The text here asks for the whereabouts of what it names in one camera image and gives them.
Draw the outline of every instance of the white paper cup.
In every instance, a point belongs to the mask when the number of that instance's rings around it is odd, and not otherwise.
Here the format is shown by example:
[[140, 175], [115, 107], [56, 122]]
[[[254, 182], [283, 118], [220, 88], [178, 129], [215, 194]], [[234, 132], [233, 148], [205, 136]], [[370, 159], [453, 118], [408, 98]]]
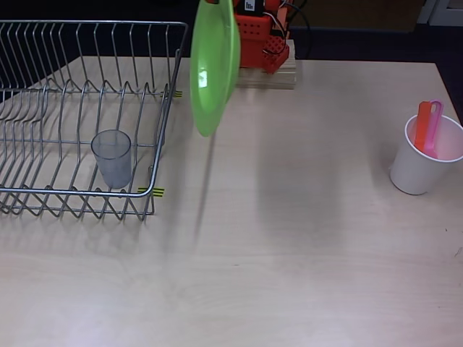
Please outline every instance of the white paper cup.
[[436, 159], [413, 145], [416, 121], [417, 116], [413, 116], [405, 125], [405, 139], [391, 168], [392, 183], [413, 195], [429, 192], [454, 163], [463, 159], [463, 127], [460, 124], [442, 116], [436, 132]]

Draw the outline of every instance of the green plate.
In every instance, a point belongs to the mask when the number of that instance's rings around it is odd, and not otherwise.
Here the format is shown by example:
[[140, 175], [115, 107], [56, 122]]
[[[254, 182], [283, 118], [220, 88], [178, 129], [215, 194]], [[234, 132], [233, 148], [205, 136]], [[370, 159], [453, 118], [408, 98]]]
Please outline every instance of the green plate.
[[239, 32], [232, 0], [200, 0], [193, 30], [190, 96], [193, 118], [202, 136], [217, 129], [233, 92], [239, 69]]

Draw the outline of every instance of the wire dish rack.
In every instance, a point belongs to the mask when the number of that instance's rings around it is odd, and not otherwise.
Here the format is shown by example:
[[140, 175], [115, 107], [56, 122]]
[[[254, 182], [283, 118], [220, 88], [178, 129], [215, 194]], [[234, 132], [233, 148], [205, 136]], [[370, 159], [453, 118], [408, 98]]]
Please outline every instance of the wire dish rack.
[[[154, 214], [187, 30], [181, 22], [0, 21], [0, 211]], [[118, 191], [104, 184], [90, 149], [105, 129], [132, 141], [132, 181]]]

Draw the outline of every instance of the wooden base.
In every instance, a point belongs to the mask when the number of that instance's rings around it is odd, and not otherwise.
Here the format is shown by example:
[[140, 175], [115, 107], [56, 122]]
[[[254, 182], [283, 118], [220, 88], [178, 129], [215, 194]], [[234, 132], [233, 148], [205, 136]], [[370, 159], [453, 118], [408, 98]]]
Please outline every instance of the wooden base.
[[296, 85], [296, 59], [294, 41], [288, 40], [289, 58], [274, 74], [267, 74], [262, 69], [239, 69], [237, 87], [265, 89], [294, 89]]

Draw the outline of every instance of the plastic spoon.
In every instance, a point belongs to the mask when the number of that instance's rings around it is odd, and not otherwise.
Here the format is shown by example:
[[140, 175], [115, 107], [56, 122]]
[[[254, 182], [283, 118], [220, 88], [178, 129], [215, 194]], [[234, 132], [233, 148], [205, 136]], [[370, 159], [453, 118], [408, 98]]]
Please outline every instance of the plastic spoon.
[[432, 104], [429, 101], [423, 101], [420, 103], [418, 108], [418, 117], [417, 117], [417, 134], [415, 136], [415, 147], [421, 151], [425, 152], [425, 141], [426, 135], [428, 134], [429, 127], [429, 118], [431, 115]]
[[436, 105], [434, 112], [431, 112], [428, 125], [428, 133], [425, 140], [424, 154], [437, 159], [437, 153], [434, 147], [436, 146], [436, 132], [443, 113], [443, 104], [440, 100], [432, 100], [431, 105]]

